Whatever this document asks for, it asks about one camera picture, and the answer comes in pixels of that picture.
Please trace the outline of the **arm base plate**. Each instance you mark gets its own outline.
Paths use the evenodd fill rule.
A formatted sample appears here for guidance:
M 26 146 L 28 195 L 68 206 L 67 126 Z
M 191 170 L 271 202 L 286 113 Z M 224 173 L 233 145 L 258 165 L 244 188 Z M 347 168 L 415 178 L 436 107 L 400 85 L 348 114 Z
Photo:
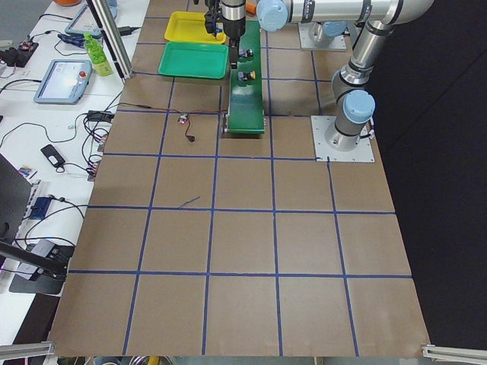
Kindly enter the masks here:
M 299 24 L 299 38 L 302 49 L 346 51 L 343 33 L 347 29 L 345 21 L 314 22 Z
M 374 163 L 368 130 L 345 136 L 336 130 L 335 116 L 311 116 L 315 160 L 319 162 Z

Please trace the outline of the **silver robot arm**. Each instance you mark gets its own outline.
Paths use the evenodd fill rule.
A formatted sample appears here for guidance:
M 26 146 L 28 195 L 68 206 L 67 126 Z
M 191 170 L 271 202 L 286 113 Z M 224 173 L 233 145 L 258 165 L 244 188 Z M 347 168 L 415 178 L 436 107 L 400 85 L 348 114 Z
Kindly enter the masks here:
M 337 117 L 324 133 L 331 148 L 349 152 L 364 138 L 361 131 L 375 110 L 364 86 L 387 37 L 396 25 L 421 17 L 431 5 L 415 0 L 259 1 L 256 17 L 269 32 L 298 24 L 301 45 L 308 49 L 328 49 L 349 31 L 352 55 L 332 77 Z
M 221 29 L 230 43 L 238 43 L 246 32 L 246 2 L 245 1 L 206 1 L 205 28 L 208 33 L 216 34 L 217 26 Z M 254 13 L 259 19 L 261 27 L 267 31 L 282 29 L 292 22 L 293 15 L 298 16 L 301 24 L 314 24 L 311 35 L 318 31 L 326 37 L 337 37 L 347 27 L 345 21 L 334 18 L 331 21 L 317 19 L 318 3 L 315 1 L 260 1 Z

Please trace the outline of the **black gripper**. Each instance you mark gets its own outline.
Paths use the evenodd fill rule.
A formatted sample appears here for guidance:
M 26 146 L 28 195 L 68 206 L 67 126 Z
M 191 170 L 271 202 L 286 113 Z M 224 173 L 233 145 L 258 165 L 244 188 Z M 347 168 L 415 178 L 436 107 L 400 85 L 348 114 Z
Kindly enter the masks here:
M 205 29 L 209 34 L 213 34 L 215 24 L 220 21 L 221 7 L 219 0 L 205 0 L 205 6 L 208 8 L 205 13 Z
M 229 62 L 231 69 L 237 69 L 240 51 L 240 37 L 245 33 L 246 1 L 221 0 L 221 16 L 225 34 L 229 40 Z

